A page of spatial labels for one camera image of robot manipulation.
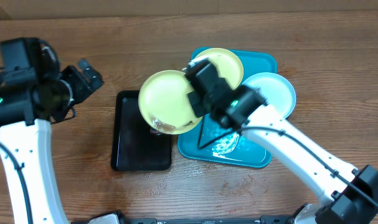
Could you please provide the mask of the light blue plate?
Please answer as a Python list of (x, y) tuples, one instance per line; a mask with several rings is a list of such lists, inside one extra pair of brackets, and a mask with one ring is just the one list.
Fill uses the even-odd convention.
[(243, 85), (258, 90), (284, 118), (292, 114), (296, 105), (296, 92), (283, 76), (270, 72), (257, 73), (244, 80)]

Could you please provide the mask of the yellow-green plate bottom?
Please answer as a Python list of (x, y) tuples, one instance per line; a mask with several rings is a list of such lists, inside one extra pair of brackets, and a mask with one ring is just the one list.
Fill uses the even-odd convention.
[(187, 97), (192, 91), (182, 71), (164, 70), (155, 73), (140, 88), (140, 113), (152, 128), (161, 133), (186, 133), (202, 120), (194, 114)]

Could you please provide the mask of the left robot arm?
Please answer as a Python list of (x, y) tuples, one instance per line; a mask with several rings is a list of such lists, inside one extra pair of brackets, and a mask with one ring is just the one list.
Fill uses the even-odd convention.
[(0, 87), (0, 158), (15, 223), (68, 223), (52, 161), (52, 124), (104, 84), (84, 59)]

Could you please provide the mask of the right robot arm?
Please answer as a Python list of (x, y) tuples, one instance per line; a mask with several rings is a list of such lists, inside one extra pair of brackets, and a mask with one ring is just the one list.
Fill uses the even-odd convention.
[(378, 213), (378, 170), (358, 169), (333, 156), (242, 85), (195, 85), (188, 94), (196, 114), (209, 113), (223, 128), (264, 147), (297, 175), (318, 199), (306, 204), (288, 223), (370, 223)]

